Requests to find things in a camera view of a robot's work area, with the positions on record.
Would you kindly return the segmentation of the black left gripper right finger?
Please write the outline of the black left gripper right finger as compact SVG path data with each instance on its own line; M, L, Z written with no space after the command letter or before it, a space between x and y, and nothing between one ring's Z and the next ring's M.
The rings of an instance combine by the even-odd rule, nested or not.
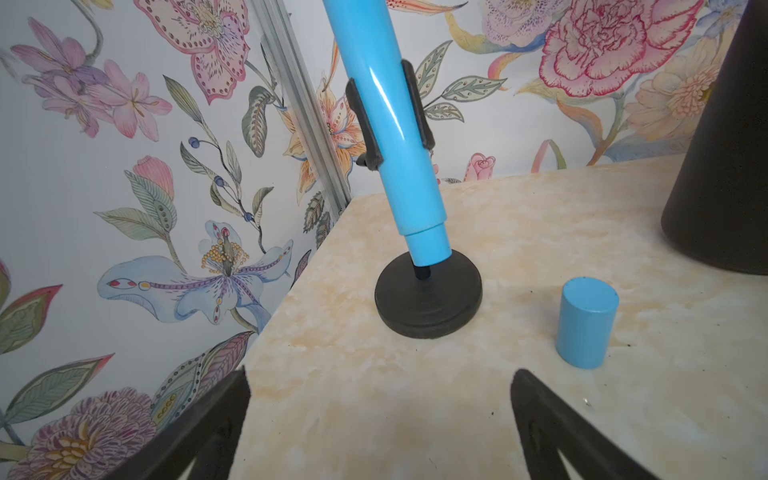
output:
M510 400L532 479L653 479L637 463L526 369L515 372Z

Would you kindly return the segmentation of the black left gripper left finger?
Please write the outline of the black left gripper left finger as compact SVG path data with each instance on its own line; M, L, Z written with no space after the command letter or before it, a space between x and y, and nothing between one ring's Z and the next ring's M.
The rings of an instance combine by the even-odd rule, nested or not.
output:
M227 479L251 393L240 368L195 401L109 479Z

